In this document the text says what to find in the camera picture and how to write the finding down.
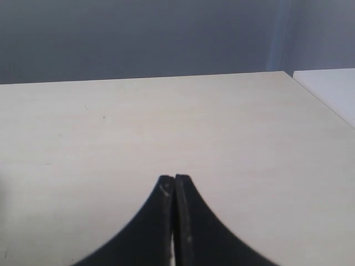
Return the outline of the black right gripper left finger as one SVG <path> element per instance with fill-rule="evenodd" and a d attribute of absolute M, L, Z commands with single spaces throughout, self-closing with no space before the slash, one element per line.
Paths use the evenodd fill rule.
<path fill-rule="evenodd" d="M 160 176 L 133 219 L 110 241 L 75 265 L 170 265 L 174 178 Z"/>

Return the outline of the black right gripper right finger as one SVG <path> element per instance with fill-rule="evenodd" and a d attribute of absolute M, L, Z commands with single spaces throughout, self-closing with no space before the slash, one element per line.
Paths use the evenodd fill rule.
<path fill-rule="evenodd" d="M 190 176 L 175 176 L 174 197 L 176 265 L 275 265 L 217 218 Z"/>

